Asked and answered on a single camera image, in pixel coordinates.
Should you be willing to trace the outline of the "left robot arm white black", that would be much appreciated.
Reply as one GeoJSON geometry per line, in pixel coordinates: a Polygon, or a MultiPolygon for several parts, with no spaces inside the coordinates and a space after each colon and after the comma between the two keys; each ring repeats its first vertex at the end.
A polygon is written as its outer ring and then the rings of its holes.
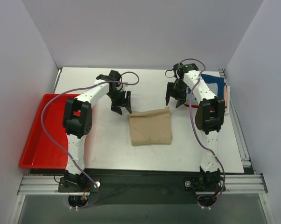
{"type": "Polygon", "coordinates": [[[122,75],[111,70],[109,75],[96,77],[94,87],[84,93],[68,98],[63,114],[63,127],[68,141],[68,162],[64,173],[65,182],[75,191],[82,191],[88,178],[84,175],[84,145],[92,127],[92,108],[107,95],[111,99],[111,110],[122,115],[122,108],[131,113],[131,92],[125,90],[122,75]]]}

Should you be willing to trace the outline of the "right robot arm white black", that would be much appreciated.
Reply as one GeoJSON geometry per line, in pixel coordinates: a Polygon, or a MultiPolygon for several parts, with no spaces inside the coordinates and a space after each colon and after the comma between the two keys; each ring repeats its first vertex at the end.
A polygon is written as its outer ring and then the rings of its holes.
{"type": "Polygon", "coordinates": [[[219,132],[224,123],[225,100],[211,91],[196,64],[180,62],[171,70],[175,81],[167,84],[166,105],[169,104],[170,98],[176,100],[176,108],[186,103],[187,88],[190,88],[190,96],[195,96],[198,102],[196,114],[193,114],[189,103],[192,129],[197,142],[204,150],[200,164],[202,176],[198,178],[198,186],[202,190],[209,190],[214,185],[220,186],[220,172],[224,168],[218,160],[217,152],[219,132]]]}

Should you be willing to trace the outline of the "beige t-shirt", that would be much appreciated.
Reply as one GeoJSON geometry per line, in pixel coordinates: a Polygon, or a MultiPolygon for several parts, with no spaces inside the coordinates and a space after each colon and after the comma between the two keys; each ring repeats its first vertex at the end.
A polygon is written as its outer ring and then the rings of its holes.
{"type": "Polygon", "coordinates": [[[128,115],[133,146],[170,145],[172,143],[171,114],[163,109],[132,112],[128,115]]]}

